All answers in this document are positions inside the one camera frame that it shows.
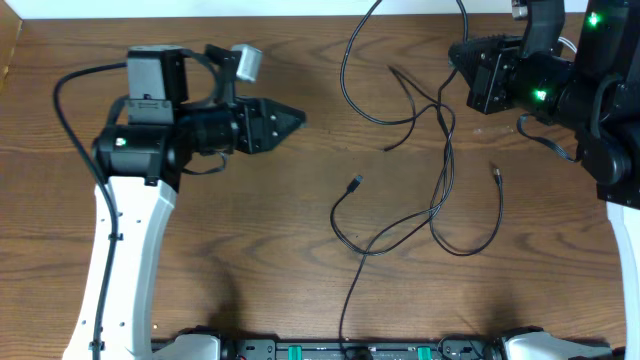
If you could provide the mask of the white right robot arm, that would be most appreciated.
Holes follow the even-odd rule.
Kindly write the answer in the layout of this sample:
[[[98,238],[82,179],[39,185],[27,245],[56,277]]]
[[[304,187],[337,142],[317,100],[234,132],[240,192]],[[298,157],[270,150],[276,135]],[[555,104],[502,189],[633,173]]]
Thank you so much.
[[[515,329],[486,351],[489,359],[636,359],[639,356],[639,4],[588,2],[575,56],[561,58],[562,0],[515,1],[521,36],[454,44],[449,59],[469,86],[467,104],[483,114],[521,108],[525,118],[573,131],[566,159],[595,180],[619,251],[626,345],[578,343],[541,328]]]

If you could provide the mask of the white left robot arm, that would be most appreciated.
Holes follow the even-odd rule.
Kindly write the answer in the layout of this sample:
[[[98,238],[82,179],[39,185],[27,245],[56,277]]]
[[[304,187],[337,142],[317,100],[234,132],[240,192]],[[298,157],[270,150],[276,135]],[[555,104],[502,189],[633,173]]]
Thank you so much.
[[[231,341],[196,327],[154,344],[151,310],[164,233],[194,155],[227,159],[277,147],[303,127],[301,110],[239,96],[257,79],[260,50],[133,46],[128,92],[81,157],[96,188],[96,227],[67,359],[235,359]]]

